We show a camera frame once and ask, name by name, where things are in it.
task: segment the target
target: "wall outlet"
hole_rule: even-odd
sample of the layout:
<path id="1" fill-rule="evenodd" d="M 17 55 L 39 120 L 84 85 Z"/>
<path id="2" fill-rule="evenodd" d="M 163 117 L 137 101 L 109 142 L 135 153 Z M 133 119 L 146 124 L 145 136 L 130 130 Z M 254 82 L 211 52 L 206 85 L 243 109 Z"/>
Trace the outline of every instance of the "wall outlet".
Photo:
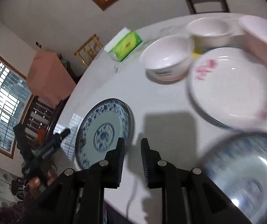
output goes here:
<path id="1" fill-rule="evenodd" d="M 36 46 L 38 46 L 40 49 L 42 48 L 42 45 L 36 42 Z"/>

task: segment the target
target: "dark clothing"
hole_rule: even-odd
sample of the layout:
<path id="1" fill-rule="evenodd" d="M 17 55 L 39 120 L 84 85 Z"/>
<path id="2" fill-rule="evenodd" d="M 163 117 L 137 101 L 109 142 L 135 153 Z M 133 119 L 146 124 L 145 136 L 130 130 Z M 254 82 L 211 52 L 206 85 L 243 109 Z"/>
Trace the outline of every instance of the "dark clothing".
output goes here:
<path id="1" fill-rule="evenodd" d="M 25 208 L 30 205 L 33 198 L 30 193 L 25 195 L 22 204 L 16 204 L 10 207 L 0 207 L 0 224 L 15 224 L 17 223 L 22 213 L 25 213 Z"/>

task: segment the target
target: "pink container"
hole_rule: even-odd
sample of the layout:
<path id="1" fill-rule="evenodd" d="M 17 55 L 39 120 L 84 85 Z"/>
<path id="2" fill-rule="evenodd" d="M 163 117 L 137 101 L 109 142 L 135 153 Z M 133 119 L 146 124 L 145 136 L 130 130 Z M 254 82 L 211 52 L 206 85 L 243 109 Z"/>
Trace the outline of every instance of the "pink container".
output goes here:
<path id="1" fill-rule="evenodd" d="M 247 15 L 238 20 L 245 34 L 245 49 L 267 65 L 267 20 Z"/>

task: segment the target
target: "metal screw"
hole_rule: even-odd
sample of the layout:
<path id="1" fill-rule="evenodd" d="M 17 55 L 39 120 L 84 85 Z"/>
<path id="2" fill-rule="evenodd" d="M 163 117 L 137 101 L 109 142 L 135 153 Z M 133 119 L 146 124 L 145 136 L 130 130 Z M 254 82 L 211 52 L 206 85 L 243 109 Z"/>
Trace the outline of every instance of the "metal screw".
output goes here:
<path id="1" fill-rule="evenodd" d="M 157 164 L 158 164 L 159 166 L 161 166 L 161 167 L 164 167 L 164 166 L 167 165 L 167 162 L 164 161 L 164 160 L 159 160 L 159 161 L 157 162 Z"/>
<path id="2" fill-rule="evenodd" d="M 196 174 L 196 175 L 199 175 L 199 174 L 202 173 L 202 170 L 197 168 L 197 167 L 195 167 L 195 168 L 193 168 L 193 173 Z"/>
<path id="3" fill-rule="evenodd" d="M 70 175 L 72 175 L 72 174 L 73 174 L 73 172 L 74 172 L 74 171 L 73 171 L 73 169 L 71 169 L 71 168 L 68 168 L 68 169 L 66 169 L 66 170 L 65 170 L 65 172 L 64 172 L 64 173 L 65 173 L 65 175 L 67 175 L 67 176 L 70 176 Z"/>
<path id="4" fill-rule="evenodd" d="M 109 164 L 109 162 L 107 160 L 101 160 L 99 162 L 100 166 L 104 167 L 104 166 L 107 166 Z"/>

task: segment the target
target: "blue and white plate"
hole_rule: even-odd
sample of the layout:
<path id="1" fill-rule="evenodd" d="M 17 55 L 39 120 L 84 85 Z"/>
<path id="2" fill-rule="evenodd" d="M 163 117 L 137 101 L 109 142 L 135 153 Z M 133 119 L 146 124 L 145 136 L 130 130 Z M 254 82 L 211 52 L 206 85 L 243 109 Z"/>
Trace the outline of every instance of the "blue and white plate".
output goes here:
<path id="1" fill-rule="evenodd" d="M 75 154 L 81 169 L 87 169 L 103 160 L 109 150 L 116 148 L 119 137 L 129 142 L 131 116 L 125 103 L 118 99 L 106 99 L 85 116 L 75 142 Z"/>
<path id="2" fill-rule="evenodd" d="M 231 138 L 204 163 L 206 175 L 253 223 L 267 223 L 267 133 Z"/>

